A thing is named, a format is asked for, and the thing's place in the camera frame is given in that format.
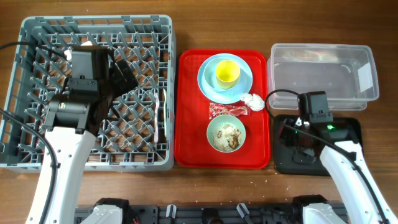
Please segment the white napkin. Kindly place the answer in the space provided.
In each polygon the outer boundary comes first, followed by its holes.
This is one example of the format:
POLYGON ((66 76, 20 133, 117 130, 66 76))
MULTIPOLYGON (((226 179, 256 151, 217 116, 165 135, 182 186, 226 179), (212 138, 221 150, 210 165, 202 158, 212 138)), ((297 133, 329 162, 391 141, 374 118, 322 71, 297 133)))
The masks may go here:
POLYGON ((253 111, 261 111, 265 108, 264 100, 257 94, 243 93, 240 100, 253 111))

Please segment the red snack wrapper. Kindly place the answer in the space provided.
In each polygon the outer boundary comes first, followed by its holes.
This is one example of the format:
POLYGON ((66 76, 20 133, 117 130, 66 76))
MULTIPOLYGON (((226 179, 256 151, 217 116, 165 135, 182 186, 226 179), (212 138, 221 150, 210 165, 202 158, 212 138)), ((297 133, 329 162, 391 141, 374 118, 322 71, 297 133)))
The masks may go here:
POLYGON ((223 105, 219 103, 210 103, 209 105, 209 119, 214 119, 221 115, 248 116, 251 110, 246 106, 223 105))

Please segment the white plastic fork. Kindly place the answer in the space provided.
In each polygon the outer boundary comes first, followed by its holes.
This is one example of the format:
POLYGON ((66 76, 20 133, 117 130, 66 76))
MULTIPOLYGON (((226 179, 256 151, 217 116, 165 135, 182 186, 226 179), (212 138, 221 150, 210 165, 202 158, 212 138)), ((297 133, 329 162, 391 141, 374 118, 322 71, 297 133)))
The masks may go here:
POLYGON ((158 118, 159 118, 159 93, 157 90, 154 92, 155 98, 155 111, 154 111, 154 142, 157 144, 159 141, 159 125, 158 125, 158 118))

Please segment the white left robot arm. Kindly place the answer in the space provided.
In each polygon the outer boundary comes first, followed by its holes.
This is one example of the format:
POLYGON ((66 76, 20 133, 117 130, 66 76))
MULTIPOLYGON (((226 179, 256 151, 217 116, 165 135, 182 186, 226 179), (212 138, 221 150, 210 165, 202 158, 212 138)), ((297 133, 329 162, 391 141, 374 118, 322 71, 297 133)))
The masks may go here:
POLYGON ((71 52, 72 74, 47 105, 45 155, 27 223, 73 223, 81 179, 104 120, 119 121, 114 100, 138 81, 125 60, 97 45, 71 52))

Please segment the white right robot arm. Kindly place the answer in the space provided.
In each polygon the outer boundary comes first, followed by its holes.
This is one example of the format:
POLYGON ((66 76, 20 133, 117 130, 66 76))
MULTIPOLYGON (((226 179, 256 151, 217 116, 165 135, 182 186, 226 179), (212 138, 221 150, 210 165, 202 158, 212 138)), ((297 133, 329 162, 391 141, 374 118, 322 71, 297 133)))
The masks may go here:
POLYGON ((335 121, 326 93, 297 96, 300 119, 309 123, 307 136, 319 143, 315 154, 333 179, 352 223, 397 223, 374 181, 357 135, 348 122, 335 121))

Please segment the mint green food bowl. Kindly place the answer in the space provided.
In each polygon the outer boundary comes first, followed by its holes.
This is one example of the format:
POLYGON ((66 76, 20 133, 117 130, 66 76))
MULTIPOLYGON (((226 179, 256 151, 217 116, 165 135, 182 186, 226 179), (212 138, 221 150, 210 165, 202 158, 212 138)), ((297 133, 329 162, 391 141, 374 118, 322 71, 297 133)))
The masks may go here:
POLYGON ((206 136, 213 149, 222 153, 238 151, 246 140, 243 123, 231 115, 213 118, 206 130, 206 136))

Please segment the rice and food scraps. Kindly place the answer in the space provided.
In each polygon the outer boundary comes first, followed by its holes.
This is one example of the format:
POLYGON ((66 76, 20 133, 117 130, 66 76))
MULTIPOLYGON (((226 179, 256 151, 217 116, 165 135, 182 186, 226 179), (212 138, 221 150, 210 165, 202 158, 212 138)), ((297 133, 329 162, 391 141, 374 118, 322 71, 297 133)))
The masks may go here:
POLYGON ((213 145, 218 151, 234 151, 242 140, 242 132, 230 124, 222 124, 215 128, 212 133, 213 145))

